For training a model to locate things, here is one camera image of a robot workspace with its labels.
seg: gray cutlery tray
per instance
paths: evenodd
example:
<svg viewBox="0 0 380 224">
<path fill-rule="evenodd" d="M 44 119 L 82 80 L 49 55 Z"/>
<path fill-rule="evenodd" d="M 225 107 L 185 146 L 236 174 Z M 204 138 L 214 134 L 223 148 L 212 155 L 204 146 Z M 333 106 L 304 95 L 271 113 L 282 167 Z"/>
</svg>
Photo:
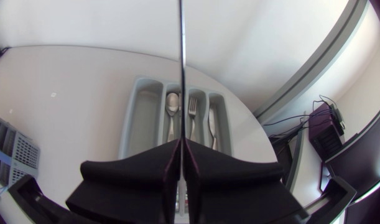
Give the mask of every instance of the gray cutlery tray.
<svg viewBox="0 0 380 224">
<path fill-rule="evenodd" d="M 178 83 L 138 78 L 134 82 L 123 125 L 119 159 L 124 159 L 140 152 L 144 152 L 167 142 L 170 118 L 165 110 L 167 94 L 180 92 Z M 211 147 L 213 142 L 209 129 L 209 106 L 215 108 L 215 126 L 217 151 L 231 155 L 231 129 L 228 121 L 228 112 L 222 94 L 215 91 L 187 86 L 186 103 L 189 97 L 198 99 L 197 115 L 195 116 L 196 142 Z M 188 115 L 188 105 L 182 106 L 185 110 L 186 136 L 190 139 L 191 119 Z M 180 137 L 180 115 L 174 115 L 175 139 Z"/>
</svg>

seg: white wall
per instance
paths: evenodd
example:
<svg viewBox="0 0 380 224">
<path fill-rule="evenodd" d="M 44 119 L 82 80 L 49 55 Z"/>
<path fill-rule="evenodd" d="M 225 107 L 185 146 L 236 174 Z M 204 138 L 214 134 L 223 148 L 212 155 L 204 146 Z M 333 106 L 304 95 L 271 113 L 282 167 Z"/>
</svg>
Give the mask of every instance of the white wall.
<svg viewBox="0 0 380 224">
<path fill-rule="evenodd" d="M 104 47 L 177 60 L 177 2 L 0 0 L 0 45 Z M 184 3 L 188 64 L 253 111 L 311 56 L 347 0 Z"/>
<path fill-rule="evenodd" d="M 312 112 L 313 100 L 320 100 L 319 94 L 335 101 L 341 98 L 356 80 L 365 74 L 367 69 L 376 66 L 373 57 L 380 50 L 380 21 L 370 3 L 367 3 L 364 16 L 358 23 L 358 28 L 352 33 L 341 52 L 332 61 L 330 67 L 302 96 L 292 102 L 268 123 L 284 118 Z M 290 129 L 300 123 L 299 119 L 292 119 L 277 125 L 265 126 L 267 135 L 277 134 Z"/>
<path fill-rule="evenodd" d="M 346 122 L 346 139 L 372 120 L 380 110 L 380 48 L 363 75 L 336 103 Z"/>
</svg>

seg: desk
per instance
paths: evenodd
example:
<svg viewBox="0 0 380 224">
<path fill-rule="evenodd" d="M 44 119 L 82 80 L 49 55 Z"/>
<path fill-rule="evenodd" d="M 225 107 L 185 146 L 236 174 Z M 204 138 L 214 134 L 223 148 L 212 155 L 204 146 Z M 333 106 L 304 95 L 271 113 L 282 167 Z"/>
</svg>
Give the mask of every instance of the desk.
<svg viewBox="0 0 380 224">
<path fill-rule="evenodd" d="M 224 94 L 233 157 L 275 162 L 261 125 L 227 88 L 187 67 L 187 84 Z M 118 158 L 126 105 L 138 76 L 179 81 L 178 62 L 150 55 L 89 47 L 9 49 L 0 59 L 0 117 L 40 147 L 38 184 L 66 207 L 82 181 L 80 164 Z M 8 193 L 0 198 L 8 223 L 27 220 Z"/>
</svg>

